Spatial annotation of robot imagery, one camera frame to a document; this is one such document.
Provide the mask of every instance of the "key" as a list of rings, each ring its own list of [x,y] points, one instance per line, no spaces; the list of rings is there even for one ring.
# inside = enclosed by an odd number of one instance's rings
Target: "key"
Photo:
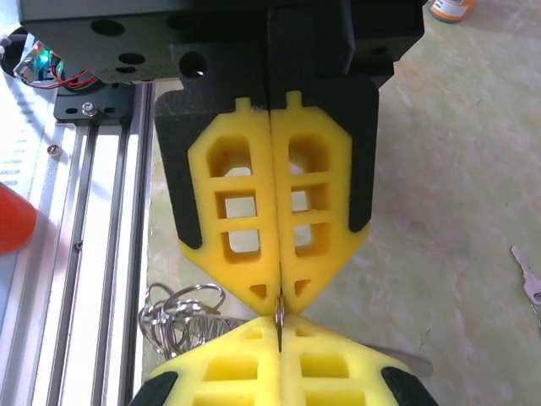
[[[515,256],[518,265],[522,268],[522,276],[524,277],[524,286],[522,288],[524,289],[524,293],[526,293],[534,305],[541,305],[541,280],[532,274],[528,260],[515,245],[511,246],[511,252]]]

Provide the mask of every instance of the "hex bolt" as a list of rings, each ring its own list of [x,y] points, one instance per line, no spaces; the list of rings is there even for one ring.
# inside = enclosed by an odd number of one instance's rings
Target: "hex bolt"
[[[57,156],[60,153],[60,147],[56,144],[49,145],[47,147],[47,154],[50,156]]]
[[[83,114],[87,117],[94,117],[98,113],[98,107],[96,107],[92,101],[83,103],[81,108]]]

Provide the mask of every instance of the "floor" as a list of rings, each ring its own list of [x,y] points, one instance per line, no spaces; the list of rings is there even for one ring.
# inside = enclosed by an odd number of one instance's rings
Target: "floor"
[[[539,404],[541,334],[510,247],[541,277],[541,3],[425,24],[380,91],[369,240],[304,315],[428,357],[441,405]],[[148,282],[209,282],[180,254],[157,143],[151,199]],[[231,295],[224,309],[254,316]],[[147,349],[145,371],[159,361]]]

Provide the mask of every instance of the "orange object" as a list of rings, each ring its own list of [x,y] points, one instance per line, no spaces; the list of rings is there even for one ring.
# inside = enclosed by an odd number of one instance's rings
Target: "orange object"
[[[457,23],[465,19],[477,0],[433,0],[429,2],[429,11],[433,17],[444,23]]]
[[[36,209],[0,183],[0,255],[18,249],[36,226]]]

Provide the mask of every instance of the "yellow foam gripper pad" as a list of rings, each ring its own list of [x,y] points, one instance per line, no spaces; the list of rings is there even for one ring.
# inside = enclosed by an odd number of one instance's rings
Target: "yellow foam gripper pad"
[[[287,101],[268,113],[237,99],[237,110],[217,116],[189,148],[203,244],[181,242],[183,253],[261,315],[274,313],[280,289],[287,312],[302,312],[369,230],[348,227],[351,137],[303,107],[300,92]],[[231,216],[234,199],[253,201],[254,212]],[[254,241],[248,252],[232,248],[239,235]]]
[[[158,366],[131,406],[436,405],[399,361],[302,316],[286,318],[282,340],[278,353],[272,318],[252,320]]]

